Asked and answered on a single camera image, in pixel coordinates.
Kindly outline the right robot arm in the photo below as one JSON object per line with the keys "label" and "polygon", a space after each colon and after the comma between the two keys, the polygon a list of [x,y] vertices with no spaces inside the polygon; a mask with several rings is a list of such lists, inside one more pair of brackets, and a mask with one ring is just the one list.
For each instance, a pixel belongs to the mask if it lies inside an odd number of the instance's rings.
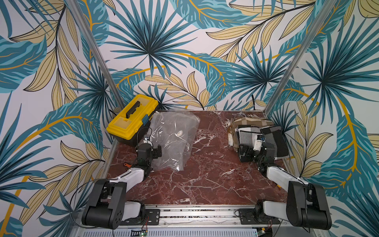
{"label": "right robot arm", "polygon": [[243,162],[254,162],[263,177],[287,192],[286,202],[260,199],[254,208],[238,209],[238,217],[243,225],[271,225],[288,221],[292,226],[308,231],[331,229],[332,218],[322,186],[296,177],[277,165],[271,147],[262,146],[255,150],[241,145],[238,155]]}

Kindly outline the clear plastic vacuum bag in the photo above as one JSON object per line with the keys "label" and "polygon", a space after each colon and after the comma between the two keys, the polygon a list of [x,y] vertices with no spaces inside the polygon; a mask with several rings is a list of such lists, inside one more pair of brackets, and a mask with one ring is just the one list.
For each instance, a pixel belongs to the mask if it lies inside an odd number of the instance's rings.
{"label": "clear plastic vacuum bag", "polygon": [[[162,157],[154,159],[155,171],[171,169],[174,172],[184,170],[191,156],[200,118],[189,111],[155,112],[150,128],[153,130],[151,141],[156,148],[162,147]],[[183,137],[176,136],[182,130]]]}

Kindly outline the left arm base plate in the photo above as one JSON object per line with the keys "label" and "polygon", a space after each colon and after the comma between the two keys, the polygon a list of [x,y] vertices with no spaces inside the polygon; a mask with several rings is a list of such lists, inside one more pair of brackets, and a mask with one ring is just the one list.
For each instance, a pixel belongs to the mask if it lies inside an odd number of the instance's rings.
{"label": "left arm base plate", "polygon": [[145,209],[140,211],[138,217],[129,218],[121,222],[121,226],[158,226],[160,221],[160,209]]}

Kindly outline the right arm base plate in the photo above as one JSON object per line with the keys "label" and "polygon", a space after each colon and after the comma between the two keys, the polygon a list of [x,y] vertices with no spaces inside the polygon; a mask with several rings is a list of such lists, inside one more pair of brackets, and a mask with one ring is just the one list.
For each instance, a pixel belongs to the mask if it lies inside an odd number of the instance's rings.
{"label": "right arm base plate", "polygon": [[241,208],[237,210],[237,217],[241,225],[277,225],[280,220],[275,217],[265,215],[262,211],[253,208]]}

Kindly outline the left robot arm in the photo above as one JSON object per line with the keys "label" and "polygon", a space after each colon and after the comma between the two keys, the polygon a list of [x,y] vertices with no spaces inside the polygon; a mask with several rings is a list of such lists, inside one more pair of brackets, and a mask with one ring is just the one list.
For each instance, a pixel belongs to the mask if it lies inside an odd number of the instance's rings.
{"label": "left robot arm", "polygon": [[126,193],[145,181],[152,171],[152,162],[162,156],[162,148],[149,142],[137,146],[135,164],[113,179],[95,182],[82,215],[82,224],[115,230],[120,225],[144,224],[148,220],[145,205],[128,201]]}

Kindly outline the olive tan plaid blanket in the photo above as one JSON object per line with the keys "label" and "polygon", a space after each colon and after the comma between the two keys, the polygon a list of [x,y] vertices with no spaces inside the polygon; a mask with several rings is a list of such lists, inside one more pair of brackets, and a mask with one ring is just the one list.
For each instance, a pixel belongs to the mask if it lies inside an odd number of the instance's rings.
{"label": "olive tan plaid blanket", "polygon": [[267,127],[267,126],[273,126],[274,122],[265,119],[265,118],[251,118],[251,117],[240,117],[235,118],[231,120],[231,124],[227,128],[228,133],[228,144],[234,148],[234,150],[237,152],[238,150],[238,141],[237,141],[237,134],[236,129],[238,126],[246,125],[248,127]]}

